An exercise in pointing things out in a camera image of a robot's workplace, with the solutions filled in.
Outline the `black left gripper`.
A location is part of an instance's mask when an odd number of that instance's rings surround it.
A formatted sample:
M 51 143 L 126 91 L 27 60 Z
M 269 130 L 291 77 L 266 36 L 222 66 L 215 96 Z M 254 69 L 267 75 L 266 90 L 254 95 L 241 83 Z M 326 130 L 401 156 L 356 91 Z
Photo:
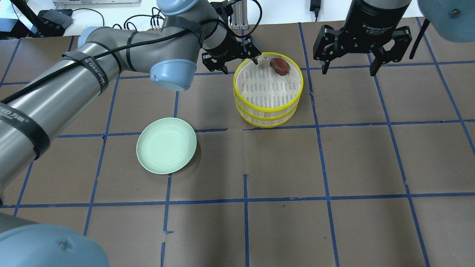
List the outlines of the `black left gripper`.
M 237 35 L 224 20 L 224 17 L 229 17 L 233 13 L 228 2 L 221 2 L 214 9 L 218 17 L 202 21 L 202 26 L 212 28 L 204 37 L 203 65 L 210 72 L 220 71 L 225 75 L 229 74 L 225 63 L 236 59 L 250 59 L 258 65 L 258 57 L 262 54 L 258 42 L 251 35 Z

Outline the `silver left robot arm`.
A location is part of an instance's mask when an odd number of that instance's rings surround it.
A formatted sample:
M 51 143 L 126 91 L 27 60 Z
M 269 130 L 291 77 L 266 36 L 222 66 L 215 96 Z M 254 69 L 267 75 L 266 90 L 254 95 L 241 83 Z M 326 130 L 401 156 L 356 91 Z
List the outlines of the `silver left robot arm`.
M 78 49 L 22 90 L 1 101 L 1 191 L 124 71 L 149 71 L 166 89 L 190 88 L 201 49 L 210 71 L 261 55 L 250 34 L 244 41 L 206 0 L 158 0 L 165 15 L 160 34 L 90 27 Z M 108 267 L 102 248 L 75 230 L 1 214 L 2 267 Z

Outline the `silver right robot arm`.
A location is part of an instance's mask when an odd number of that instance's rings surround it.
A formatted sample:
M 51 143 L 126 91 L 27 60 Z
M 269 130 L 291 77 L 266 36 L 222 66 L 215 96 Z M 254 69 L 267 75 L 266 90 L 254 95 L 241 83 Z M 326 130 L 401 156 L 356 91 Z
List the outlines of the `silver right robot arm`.
M 474 41 L 475 5 L 473 0 L 419 0 L 424 16 L 419 34 L 413 39 L 408 26 L 399 26 L 410 5 L 409 0 L 353 0 L 341 29 L 323 25 L 313 46 L 314 60 L 322 63 L 326 74 L 331 61 L 354 53 L 372 53 L 370 75 L 389 62 L 399 62 L 411 42 L 409 58 L 414 58 L 429 25 L 443 39 L 466 43 Z

